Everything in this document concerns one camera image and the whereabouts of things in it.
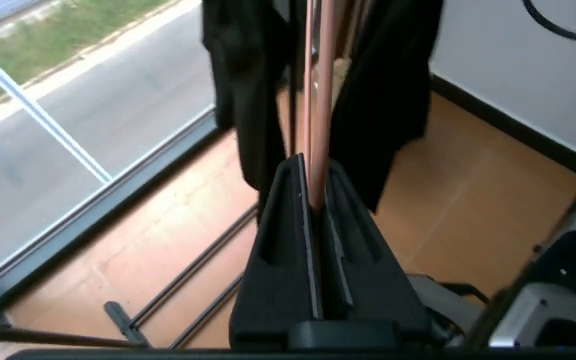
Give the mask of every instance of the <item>road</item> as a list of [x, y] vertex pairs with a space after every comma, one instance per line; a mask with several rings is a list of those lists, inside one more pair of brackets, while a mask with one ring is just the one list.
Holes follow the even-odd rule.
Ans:
[[[213, 102], [198, 8], [39, 99], [111, 175]], [[0, 263], [101, 183], [25, 112], [0, 122]]]

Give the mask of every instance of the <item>hanging clothes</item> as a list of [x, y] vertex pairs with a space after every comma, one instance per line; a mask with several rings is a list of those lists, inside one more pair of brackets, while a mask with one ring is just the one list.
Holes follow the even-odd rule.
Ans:
[[442, 0], [374, 0], [332, 114], [329, 154], [375, 212], [395, 153], [424, 134]]
[[294, 41], [270, 0], [203, 0], [202, 16], [217, 125], [235, 127], [244, 180], [259, 191], [263, 209], [285, 159], [275, 94]]
[[[430, 101], [428, 61], [442, 0], [374, 0], [332, 113], [330, 158], [376, 211], [394, 154], [423, 136]], [[237, 131], [244, 180], [263, 213], [285, 158], [276, 84], [296, 36], [270, 0], [203, 0], [220, 127]]]

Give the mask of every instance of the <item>curb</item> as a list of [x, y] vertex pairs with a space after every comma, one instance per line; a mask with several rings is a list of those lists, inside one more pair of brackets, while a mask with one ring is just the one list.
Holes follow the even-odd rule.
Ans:
[[[170, 9], [171, 7], [177, 5], [178, 3], [182, 2], [182, 1], [184, 1], [184, 0], [170, 0], [169, 2], [163, 4], [163, 5], [159, 6], [158, 8], [150, 11], [149, 13], [143, 15], [139, 19], [127, 24], [126, 26], [122, 27], [121, 29], [114, 31], [113, 33], [106, 36], [105, 38], [103, 38], [98, 43], [91, 45], [87, 48], [84, 48], [83, 50], [79, 51], [77, 54], [72, 56], [70, 59], [62, 62], [61, 64], [56, 65], [55, 67], [52, 67], [52, 68], [44, 71], [43, 73], [41, 73], [41, 74], [35, 76], [34, 78], [26, 81], [24, 84], [22, 84], [20, 86], [23, 89], [31, 87], [32, 85], [35, 85], [35, 84], [41, 82], [42, 80], [46, 79], [47, 77], [69, 67], [70, 65], [76, 63], [77, 61], [84, 60], [85, 56], [87, 54], [90, 54], [91, 52], [94, 52], [95, 50], [97, 50], [101, 47], [104, 47], [106, 45], [113, 43], [115, 40], [117, 40], [117, 38], [119, 38], [124, 33], [134, 29], [135, 27], [141, 25], [146, 20], [152, 18], [153, 16], [159, 15], [160, 13]], [[2, 103], [6, 102], [7, 100], [8, 100], [7, 94], [1, 95], [0, 96], [0, 105]]]

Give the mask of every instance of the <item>grass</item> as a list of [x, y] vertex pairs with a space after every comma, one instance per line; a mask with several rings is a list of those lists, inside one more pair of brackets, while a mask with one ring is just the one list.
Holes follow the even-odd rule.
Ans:
[[169, 1], [65, 1], [47, 18], [19, 22], [0, 38], [0, 66], [24, 84]]

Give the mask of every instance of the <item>white wall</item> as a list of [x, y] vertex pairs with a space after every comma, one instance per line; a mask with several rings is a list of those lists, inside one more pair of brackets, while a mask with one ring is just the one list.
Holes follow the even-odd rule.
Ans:
[[[576, 0], [535, 0], [576, 31]], [[541, 28], [521, 0], [445, 0], [433, 71], [576, 151], [576, 42]]]

